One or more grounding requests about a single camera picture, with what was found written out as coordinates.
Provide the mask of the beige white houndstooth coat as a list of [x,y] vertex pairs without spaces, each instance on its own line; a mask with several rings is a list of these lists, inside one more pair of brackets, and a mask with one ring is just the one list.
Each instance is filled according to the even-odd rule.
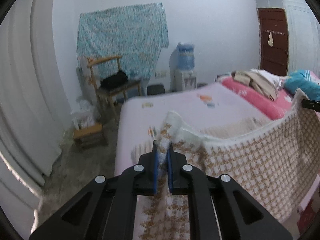
[[304,229],[302,201],[317,202],[310,188],[319,173],[319,118],[301,106],[298,89],[290,110],[272,122],[249,119],[204,131],[170,111],[157,137],[159,191],[141,197],[134,239],[189,239],[187,199],[172,196],[165,175],[165,150],[172,145],[205,174],[228,174],[298,239]]

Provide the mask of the beige clothes pile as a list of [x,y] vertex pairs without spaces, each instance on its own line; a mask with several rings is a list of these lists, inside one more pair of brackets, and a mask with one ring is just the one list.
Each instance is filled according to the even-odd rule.
[[232,78],[238,83],[253,88],[256,92],[272,101],[277,100],[279,91],[284,84],[283,77],[271,74],[263,69],[237,70],[232,73]]

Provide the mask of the teal blue garment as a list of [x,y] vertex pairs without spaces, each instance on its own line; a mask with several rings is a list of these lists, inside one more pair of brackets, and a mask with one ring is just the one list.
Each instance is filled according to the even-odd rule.
[[292,95],[299,88],[310,100],[319,101],[319,78],[310,70],[292,72],[285,80],[284,88]]

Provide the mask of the pink floral blanket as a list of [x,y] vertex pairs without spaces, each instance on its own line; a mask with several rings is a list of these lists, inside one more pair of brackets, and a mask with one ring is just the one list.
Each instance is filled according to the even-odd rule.
[[222,77],[219,82],[259,109],[271,120],[282,118],[291,108],[293,96],[285,88],[278,90],[278,98],[272,101],[253,88],[234,81],[231,76]]

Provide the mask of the small wooden stool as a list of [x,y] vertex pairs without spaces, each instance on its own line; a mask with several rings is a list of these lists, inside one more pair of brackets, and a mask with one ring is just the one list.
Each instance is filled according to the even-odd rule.
[[78,149],[88,148],[96,143],[108,146],[108,137],[104,131],[104,126],[99,122],[79,130],[74,129],[73,141]]

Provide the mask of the dark brown door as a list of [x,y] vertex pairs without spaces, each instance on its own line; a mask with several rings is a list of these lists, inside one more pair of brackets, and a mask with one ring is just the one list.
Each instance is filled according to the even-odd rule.
[[285,76],[288,69],[289,38],[284,9],[259,8],[260,69]]

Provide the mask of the white plastic bag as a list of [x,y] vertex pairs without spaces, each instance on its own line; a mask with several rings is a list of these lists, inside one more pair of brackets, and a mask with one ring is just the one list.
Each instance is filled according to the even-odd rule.
[[100,118],[97,108],[85,99],[80,100],[78,105],[80,109],[71,113],[74,128],[81,130],[95,125],[96,121]]

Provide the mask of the lilac bed sheet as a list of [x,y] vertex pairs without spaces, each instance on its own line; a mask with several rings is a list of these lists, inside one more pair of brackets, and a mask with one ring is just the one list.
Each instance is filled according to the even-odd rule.
[[218,138],[253,131],[272,120],[219,82],[181,93],[135,97],[120,111],[115,174],[151,151],[169,111],[177,112],[196,130]]

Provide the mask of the white curtain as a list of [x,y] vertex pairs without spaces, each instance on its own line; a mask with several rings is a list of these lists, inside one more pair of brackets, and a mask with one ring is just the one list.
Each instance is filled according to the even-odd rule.
[[70,106],[53,41],[53,0],[16,0],[1,23],[1,208],[28,238]]

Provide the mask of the wooden chair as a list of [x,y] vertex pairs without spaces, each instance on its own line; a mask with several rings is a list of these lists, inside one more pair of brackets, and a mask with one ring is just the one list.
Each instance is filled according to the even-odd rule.
[[[119,117],[114,105],[113,98],[118,94],[122,94],[124,101],[128,100],[127,91],[136,88],[138,95],[142,96],[141,80],[130,80],[124,71],[121,70],[120,59],[123,57],[120,55],[113,55],[107,57],[100,57],[97,59],[88,58],[87,68],[90,71],[89,84],[93,86],[95,94],[97,96],[99,105],[103,108],[103,101],[106,101],[112,109],[115,121],[118,121]],[[93,67],[102,63],[116,60],[118,72],[100,81],[100,87],[97,85],[98,78],[94,74]]]

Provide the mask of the black garment on chair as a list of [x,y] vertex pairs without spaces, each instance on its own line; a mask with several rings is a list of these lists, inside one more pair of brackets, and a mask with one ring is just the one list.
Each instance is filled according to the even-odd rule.
[[116,89],[128,81],[128,76],[122,71],[119,70],[117,74],[111,75],[103,81],[101,81],[101,88],[106,90],[113,90]]

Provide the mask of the white water dispenser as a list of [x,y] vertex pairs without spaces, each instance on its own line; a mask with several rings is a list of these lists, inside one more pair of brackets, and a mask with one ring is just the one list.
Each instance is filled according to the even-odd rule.
[[176,92],[184,92],[197,88],[197,72],[193,70],[179,70],[177,68],[177,50],[170,57],[170,89]]

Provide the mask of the wall power socket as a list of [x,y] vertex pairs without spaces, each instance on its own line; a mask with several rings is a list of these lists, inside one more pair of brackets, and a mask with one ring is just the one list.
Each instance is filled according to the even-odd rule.
[[167,76],[167,71],[166,70],[160,70],[158,72],[155,72],[155,78],[164,78]]

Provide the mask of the turquoise floral wall cloth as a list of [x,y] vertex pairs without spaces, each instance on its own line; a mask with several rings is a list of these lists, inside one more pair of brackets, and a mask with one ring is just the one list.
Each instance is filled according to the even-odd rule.
[[169,46],[162,3],[128,5],[81,13],[76,56],[83,67],[88,58],[121,56],[129,79],[150,79],[163,48]]

